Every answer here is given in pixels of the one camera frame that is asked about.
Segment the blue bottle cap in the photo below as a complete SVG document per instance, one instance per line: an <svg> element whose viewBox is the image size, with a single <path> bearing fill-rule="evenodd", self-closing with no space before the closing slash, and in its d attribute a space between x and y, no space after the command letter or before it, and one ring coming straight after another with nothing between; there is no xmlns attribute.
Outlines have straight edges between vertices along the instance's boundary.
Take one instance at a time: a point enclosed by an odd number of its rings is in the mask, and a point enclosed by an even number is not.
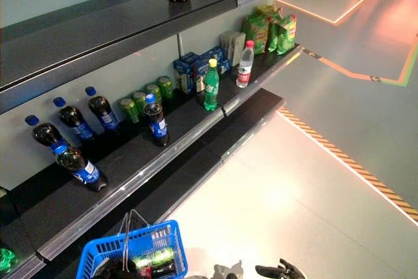
<svg viewBox="0 0 418 279"><path fill-rule="evenodd" d="M145 96L145 101L147 104L152 104L155 102L155 96L153 93L149 93L147 94L147 96Z"/></svg>
<svg viewBox="0 0 418 279"><path fill-rule="evenodd" d="M32 125L32 126L37 125L39 123L38 117L36 117L32 114L30 116L27 116L25 118L25 121L26 121L27 124Z"/></svg>
<svg viewBox="0 0 418 279"><path fill-rule="evenodd" d="M89 96L96 95L96 90L94 89L93 86L86 87L85 91L86 91L87 95L89 95Z"/></svg>
<svg viewBox="0 0 418 279"><path fill-rule="evenodd" d="M65 106L65 100L62 97L56 97L53 100L56 107L64 107Z"/></svg>
<svg viewBox="0 0 418 279"><path fill-rule="evenodd" d="M63 143L63 144L55 147L53 149L53 151L54 151L55 154L62 154L63 152L65 152L67 150L67 147L68 146L65 143Z"/></svg>

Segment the yellow bottle cap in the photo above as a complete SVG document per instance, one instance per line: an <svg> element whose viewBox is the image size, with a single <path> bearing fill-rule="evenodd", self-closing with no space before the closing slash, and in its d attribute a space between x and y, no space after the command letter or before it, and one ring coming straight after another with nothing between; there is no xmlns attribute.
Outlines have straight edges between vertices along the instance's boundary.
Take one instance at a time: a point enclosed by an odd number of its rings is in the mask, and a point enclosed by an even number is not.
<svg viewBox="0 0 418 279"><path fill-rule="evenodd" d="M216 65L217 65L217 60L216 59L209 59L209 67L215 68Z"/></svg>

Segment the white floor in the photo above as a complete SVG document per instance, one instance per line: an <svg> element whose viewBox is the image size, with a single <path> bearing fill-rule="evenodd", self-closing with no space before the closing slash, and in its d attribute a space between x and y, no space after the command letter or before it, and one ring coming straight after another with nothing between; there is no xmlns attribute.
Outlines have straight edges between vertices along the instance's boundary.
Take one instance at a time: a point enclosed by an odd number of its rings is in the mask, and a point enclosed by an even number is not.
<svg viewBox="0 0 418 279"><path fill-rule="evenodd" d="M187 276L287 259L309 279L418 278L418 228L278 114L171 217Z"/></svg>

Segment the metal pole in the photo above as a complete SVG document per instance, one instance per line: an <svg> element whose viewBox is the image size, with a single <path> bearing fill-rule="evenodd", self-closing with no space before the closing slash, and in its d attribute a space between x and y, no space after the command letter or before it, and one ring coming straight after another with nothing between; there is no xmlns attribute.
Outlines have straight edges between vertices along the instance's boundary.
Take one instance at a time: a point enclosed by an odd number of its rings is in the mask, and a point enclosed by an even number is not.
<svg viewBox="0 0 418 279"><path fill-rule="evenodd" d="M177 47L178 47L178 57L181 58L184 55L183 40L182 40L181 33L177 33Z"/></svg>

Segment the yellow striped line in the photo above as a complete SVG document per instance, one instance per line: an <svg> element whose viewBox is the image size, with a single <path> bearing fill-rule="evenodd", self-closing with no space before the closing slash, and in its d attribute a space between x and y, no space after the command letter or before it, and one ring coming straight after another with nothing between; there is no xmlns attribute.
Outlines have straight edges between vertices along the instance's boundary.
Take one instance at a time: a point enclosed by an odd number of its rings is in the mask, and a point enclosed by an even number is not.
<svg viewBox="0 0 418 279"><path fill-rule="evenodd" d="M302 122L294 114L289 112L286 108L279 110L280 114L294 123L302 132L309 137L313 138L332 155L337 157L340 161L345 163L353 172L355 172L360 178L363 179L368 185L382 195L388 202L390 202L396 209L398 209L403 215L411 220L416 226L418 226L418 211L414 209L410 204L405 202L399 195L393 190L388 188L383 182L380 182L378 178L361 167L354 159L351 159L341 149L330 143L327 139L324 139L317 131L313 130L309 125Z"/></svg>

